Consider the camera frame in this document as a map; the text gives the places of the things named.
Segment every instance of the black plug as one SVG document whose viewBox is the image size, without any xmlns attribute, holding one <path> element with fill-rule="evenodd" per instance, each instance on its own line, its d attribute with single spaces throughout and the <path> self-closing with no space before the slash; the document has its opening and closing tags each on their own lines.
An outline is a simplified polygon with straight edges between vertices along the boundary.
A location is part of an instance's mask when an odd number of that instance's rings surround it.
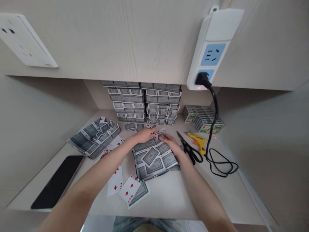
<svg viewBox="0 0 309 232">
<path fill-rule="evenodd" d="M 209 89 L 209 87 L 212 86 L 212 84 L 209 82 L 209 79 L 208 79 L 208 73 L 207 72 L 200 72 L 198 75 L 197 75 L 197 79 L 195 81 L 195 84 L 196 85 L 203 85 L 205 86 L 207 89 Z"/>
</svg>

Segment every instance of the black power cord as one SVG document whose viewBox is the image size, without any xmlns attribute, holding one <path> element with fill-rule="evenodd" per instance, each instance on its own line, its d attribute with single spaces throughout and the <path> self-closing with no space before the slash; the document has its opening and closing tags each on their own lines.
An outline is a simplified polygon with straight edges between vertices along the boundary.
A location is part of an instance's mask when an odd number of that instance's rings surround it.
<svg viewBox="0 0 309 232">
<path fill-rule="evenodd" d="M 209 154 L 210 154 L 210 158 L 208 158 L 208 147 L 209 147 L 209 144 L 210 144 L 210 140 L 211 140 L 211 136 L 212 136 L 212 130 L 213 130 L 213 127 L 219 117 L 219 108 L 218 108 L 218 101 L 217 101 L 217 96 L 215 94 L 215 91 L 213 90 L 212 88 L 212 84 L 209 82 L 208 80 L 208 73 L 206 72 L 200 72 L 197 76 L 197 79 L 195 81 L 195 84 L 196 85 L 203 85 L 205 86 L 207 89 L 209 89 L 209 91 L 211 92 L 212 94 L 212 98 L 213 98 L 213 102 L 215 104 L 215 119 L 213 120 L 212 124 L 211 124 L 211 127 L 210 127 L 210 132 L 209 132 L 209 138 L 208 138 L 208 141 L 207 141 L 207 146 L 206 146 L 206 154 L 205 154 L 205 157 L 206 157 L 206 160 L 209 162 L 210 164 L 210 171 L 217 175 L 217 176 L 220 176 L 220 177 L 227 177 L 229 174 L 232 174 L 234 172 L 237 171 L 238 169 L 238 164 L 234 163 L 234 162 L 231 162 L 229 161 L 224 155 L 222 155 L 220 152 L 218 152 L 217 150 L 211 148 L 209 149 Z M 219 155 L 221 155 L 225 160 L 226 162 L 215 162 L 213 160 L 213 157 L 212 157 L 212 154 L 211 154 L 211 150 L 214 150 L 216 151 Z M 213 170 L 212 170 L 212 164 L 215 166 L 215 168 L 220 172 L 222 173 L 221 174 L 217 174 L 217 173 L 214 173 Z M 218 167 L 217 167 L 217 164 L 230 164 L 231 165 L 231 168 L 228 172 L 223 172 L 221 171 Z"/>
</svg>

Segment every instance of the yellow glue gun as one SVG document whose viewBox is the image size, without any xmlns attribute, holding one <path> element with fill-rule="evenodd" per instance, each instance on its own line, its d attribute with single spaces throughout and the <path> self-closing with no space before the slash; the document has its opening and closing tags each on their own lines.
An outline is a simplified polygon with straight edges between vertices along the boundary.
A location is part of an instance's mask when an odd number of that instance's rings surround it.
<svg viewBox="0 0 309 232">
<path fill-rule="evenodd" d="M 201 155 L 206 155 L 206 150 L 205 150 L 205 147 L 204 147 L 204 143 L 207 142 L 207 139 L 197 135 L 197 134 L 192 134 L 192 133 L 187 133 L 185 132 L 185 134 L 187 134 L 190 138 L 194 139 L 194 145 L 197 145 L 199 146 L 200 150 L 200 154 Z"/>
</svg>

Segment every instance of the jeans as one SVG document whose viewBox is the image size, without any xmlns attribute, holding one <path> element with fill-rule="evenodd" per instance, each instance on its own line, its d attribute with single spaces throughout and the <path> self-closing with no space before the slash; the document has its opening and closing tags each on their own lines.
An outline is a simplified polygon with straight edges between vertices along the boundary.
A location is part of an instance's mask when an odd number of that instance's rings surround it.
<svg viewBox="0 0 309 232">
<path fill-rule="evenodd" d="M 181 225 L 176 220 L 119 216 L 115 219 L 113 232 L 133 232 L 142 224 L 154 225 L 163 232 L 183 232 Z"/>
</svg>

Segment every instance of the human hand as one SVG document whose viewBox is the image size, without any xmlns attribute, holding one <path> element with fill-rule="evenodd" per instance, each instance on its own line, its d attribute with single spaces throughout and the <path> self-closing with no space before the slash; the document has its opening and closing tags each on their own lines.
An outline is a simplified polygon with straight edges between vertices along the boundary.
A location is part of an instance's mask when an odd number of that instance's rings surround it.
<svg viewBox="0 0 309 232">
<path fill-rule="evenodd" d="M 169 134 L 165 134 L 165 133 L 163 133 L 163 135 L 164 135 L 164 138 L 160 137 L 160 140 L 162 142 L 167 143 L 167 145 L 170 147 L 170 149 L 172 150 L 172 152 L 173 152 L 175 157 L 178 158 L 181 155 L 185 155 L 184 151 L 177 144 L 177 142 L 174 139 L 174 137 L 170 136 Z"/>
<path fill-rule="evenodd" d="M 135 140 L 136 144 L 145 143 L 155 136 L 152 132 L 155 132 L 155 128 L 144 128 L 131 137 Z"/>
</svg>

